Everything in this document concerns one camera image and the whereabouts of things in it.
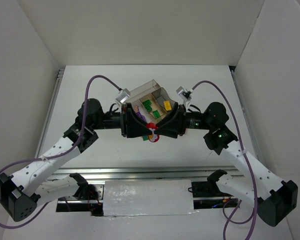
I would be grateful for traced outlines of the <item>green lego plate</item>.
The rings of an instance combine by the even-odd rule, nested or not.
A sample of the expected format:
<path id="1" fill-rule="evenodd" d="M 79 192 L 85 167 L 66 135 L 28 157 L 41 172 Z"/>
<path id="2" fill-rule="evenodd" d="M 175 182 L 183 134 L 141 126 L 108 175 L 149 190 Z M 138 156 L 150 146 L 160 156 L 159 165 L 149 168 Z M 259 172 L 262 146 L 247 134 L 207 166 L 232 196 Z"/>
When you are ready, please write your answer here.
<path id="1" fill-rule="evenodd" d="M 155 110 L 155 111 L 153 111 L 152 113 L 153 113 L 153 117 L 154 117 L 155 119 L 158 119 L 158 118 L 161 116 L 158 110 Z"/>

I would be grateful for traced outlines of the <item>small green lego cube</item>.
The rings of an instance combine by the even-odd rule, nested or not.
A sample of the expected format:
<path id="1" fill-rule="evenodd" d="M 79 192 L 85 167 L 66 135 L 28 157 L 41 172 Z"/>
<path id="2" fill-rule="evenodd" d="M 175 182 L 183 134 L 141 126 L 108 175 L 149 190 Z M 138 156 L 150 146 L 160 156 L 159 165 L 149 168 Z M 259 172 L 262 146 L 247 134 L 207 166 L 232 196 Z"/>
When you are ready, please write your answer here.
<path id="1" fill-rule="evenodd" d="M 150 140 L 149 135 L 144 135 L 142 137 L 142 139 L 143 139 L 143 141 L 149 141 Z"/>

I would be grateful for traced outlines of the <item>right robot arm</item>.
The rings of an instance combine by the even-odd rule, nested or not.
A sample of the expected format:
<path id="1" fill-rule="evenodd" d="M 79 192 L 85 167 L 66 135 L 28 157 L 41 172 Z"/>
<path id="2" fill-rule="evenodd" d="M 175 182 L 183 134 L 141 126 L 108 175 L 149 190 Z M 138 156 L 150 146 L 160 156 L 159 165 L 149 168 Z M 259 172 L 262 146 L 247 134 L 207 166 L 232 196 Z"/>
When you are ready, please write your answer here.
<path id="1" fill-rule="evenodd" d="M 157 124 L 155 133 L 177 138 L 187 129 L 207 130 L 203 137 L 207 147 L 255 182 L 239 182 L 224 170 L 217 170 L 207 180 L 220 192 L 257 207 L 257 215 L 275 227 L 296 208 L 298 186 L 292 180 L 284 181 L 275 175 L 241 146 L 239 138 L 226 126 L 228 120 L 226 108 L 220 102 L 212 102 L 203 113 L 186 112 L 182 105 L 175 104 Z"/>

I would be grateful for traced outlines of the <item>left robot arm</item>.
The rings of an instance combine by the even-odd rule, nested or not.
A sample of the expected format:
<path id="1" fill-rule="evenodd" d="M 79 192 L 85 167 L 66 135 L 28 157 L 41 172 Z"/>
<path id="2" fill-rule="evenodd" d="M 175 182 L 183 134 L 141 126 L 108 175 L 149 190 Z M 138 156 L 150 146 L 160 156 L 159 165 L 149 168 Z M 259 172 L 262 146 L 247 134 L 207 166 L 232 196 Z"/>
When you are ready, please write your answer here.
<path id="1" fill-rule="evenodd" d="M 0 170 L 0 204 L 15 222 L 28 218 L 38 206 L 66 196 L 85 198 L 92 185 L 79 173 L 48 181 L 65 163 L 78 157 L 99 138 L 96 130 L 120 129 L 126 138 L 151 134 L 147 123 L 137 116 L 130 103 L 120 112 L 103 112 L 95 98 L 83 102 L 73 125 L 40 157 L 26 160 L 27 165 L 8 175 Z"/>

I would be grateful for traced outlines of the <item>yellow curved lego brick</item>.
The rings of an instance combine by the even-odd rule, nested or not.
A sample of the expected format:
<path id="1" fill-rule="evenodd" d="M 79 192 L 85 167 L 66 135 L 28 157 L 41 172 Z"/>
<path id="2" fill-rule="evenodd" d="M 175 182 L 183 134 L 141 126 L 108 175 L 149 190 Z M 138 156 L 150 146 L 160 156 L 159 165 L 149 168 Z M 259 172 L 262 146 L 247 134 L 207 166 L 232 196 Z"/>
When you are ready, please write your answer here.
<path id="1" fill-rule="evenodd" d="M 171 103 L 170 103 L 169 100 L 165 100 L 165 101 L 163 102 L 163 104 L 164 104 L 164 108 L 165 108 L 165 110 L 166 110 L 167 112 L 172 110 Z"/>

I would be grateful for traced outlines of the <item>purple lego brick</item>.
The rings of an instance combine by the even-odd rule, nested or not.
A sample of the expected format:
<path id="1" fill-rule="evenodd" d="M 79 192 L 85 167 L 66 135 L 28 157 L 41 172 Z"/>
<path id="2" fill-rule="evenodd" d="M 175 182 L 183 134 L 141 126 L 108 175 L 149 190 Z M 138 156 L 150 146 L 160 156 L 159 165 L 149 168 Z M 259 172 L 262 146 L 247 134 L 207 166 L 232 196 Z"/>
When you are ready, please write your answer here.
<path id="1" fill-rule="evenodd" d="M 145 116 L 143 116 L 140 112 L 137 112 L 136 114 L 137 114 L 138 117 L 140 117 L 144 122 L 147 123 L 147 120 L 146 120 Z"/>

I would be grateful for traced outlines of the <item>small green lego brick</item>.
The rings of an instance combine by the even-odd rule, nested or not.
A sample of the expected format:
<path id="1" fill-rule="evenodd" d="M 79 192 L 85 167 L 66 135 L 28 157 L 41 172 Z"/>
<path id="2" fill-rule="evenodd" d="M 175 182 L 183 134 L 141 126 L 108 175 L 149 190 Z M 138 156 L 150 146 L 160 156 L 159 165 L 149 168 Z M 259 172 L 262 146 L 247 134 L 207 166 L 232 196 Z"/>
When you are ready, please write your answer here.
<path id="1" fill-rule="evenodd" d="M 152 108 L 150 106 L 146 106 L 145 109 L 146 109 L 147 112 L 151 112 L 152 111 Z"/>

